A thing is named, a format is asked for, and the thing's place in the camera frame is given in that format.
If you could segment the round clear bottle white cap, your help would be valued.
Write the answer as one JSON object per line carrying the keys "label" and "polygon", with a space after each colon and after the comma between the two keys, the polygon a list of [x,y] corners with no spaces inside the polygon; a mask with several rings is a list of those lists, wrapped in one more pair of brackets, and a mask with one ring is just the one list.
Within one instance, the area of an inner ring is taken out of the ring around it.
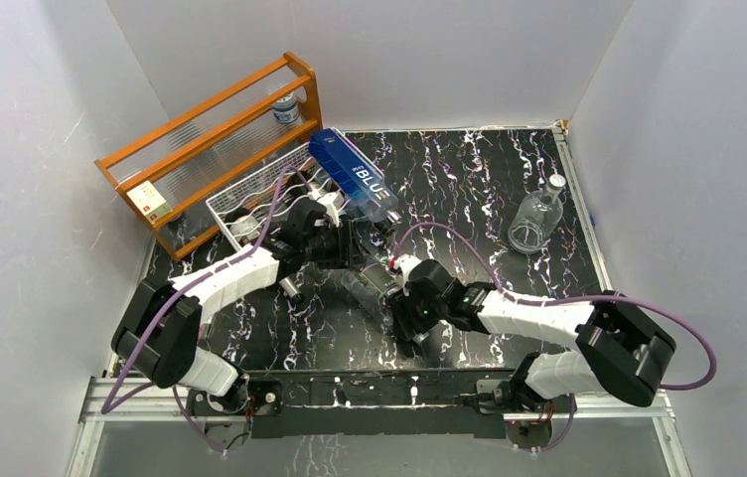
{"label": "round clear bottle white cap", "polygon": [[363,310],[394,335],[386,297],[394,292],[406,293],[386,268],[378,262],[370,262],[361,269],[344,270],[340,281]]}

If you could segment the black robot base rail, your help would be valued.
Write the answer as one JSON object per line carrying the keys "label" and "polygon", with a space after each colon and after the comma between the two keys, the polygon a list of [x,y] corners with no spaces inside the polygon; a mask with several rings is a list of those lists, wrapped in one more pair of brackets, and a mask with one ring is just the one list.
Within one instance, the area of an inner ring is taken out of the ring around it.
{"label": "black robot base rail", "polygon": [[232,399],[188,394],[188,411],[210,423],[241,416],[257,439],[315,434],[466,434],[519,448],[558,437],[569,400],[503,404],[511,369],[251,373]]}

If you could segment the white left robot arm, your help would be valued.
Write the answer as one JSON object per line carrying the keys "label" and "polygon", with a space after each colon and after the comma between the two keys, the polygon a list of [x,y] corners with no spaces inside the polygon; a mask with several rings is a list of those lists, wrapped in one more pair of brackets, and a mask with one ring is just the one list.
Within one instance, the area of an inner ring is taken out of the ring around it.
{"label": "white left robot arm", "polygon": [[348,269],[366,258],[349,215],[333,214],[309,198],[293,204],[274,226],[265,221],[257,239],[226,259],[168,280],[143,279],[111,339],[111,349],[151,383],[203,391],[225,413],[244,409],[245,372],[199,345],[199,334],[223,308],[273,286],[313,264]]}

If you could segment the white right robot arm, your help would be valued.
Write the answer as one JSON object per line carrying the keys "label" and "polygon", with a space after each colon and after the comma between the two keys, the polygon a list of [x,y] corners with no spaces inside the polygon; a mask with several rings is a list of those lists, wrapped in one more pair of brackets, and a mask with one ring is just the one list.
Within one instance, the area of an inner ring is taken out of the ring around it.
{"label": "white right robot arm", "polygon": [[403,340],[418,341],[446,322],[463,332],[519,335],[563,347],[556,354],[527,354],[506,380],[479,380],[465,403],[483,413],[536,411],[580,393],[607,393],[645,407],[676,350],[669,333],[615,292],[564,304],[507,296],[489,282],[464,284],[434,259],[403,255],[387,269],[396,287],[384,302]]}

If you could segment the dark green tall wine bottle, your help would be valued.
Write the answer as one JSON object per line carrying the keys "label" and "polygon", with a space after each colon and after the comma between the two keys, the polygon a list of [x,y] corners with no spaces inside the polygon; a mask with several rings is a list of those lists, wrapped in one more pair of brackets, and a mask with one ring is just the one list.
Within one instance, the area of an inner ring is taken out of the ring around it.
{"label": "dark green tall wine bottle", "polygon": [[291,206],[300,198],[309,198],[326,207],[327,215],[335,222],[348,206],[348,198],[327,175],[318,172],[312,178],[304,174],[292,175],[285,182],[280,201]]}

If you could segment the green wine bottle grey foil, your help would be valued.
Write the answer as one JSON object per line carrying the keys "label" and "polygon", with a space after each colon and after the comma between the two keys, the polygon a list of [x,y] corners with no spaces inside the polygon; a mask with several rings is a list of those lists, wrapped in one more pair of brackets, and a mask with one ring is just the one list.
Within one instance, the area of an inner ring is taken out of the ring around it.
{"label": "green wine bottle grey foil", "polygon": [[[254,212],[239,207],[224,216],[224,226],[228,231],[228,239],[236,251],[245,244],[258,239],[261,234],[261,224]],[[304,301],[304,294],[289,278],[278,282],[292,304],[298,305]]]}

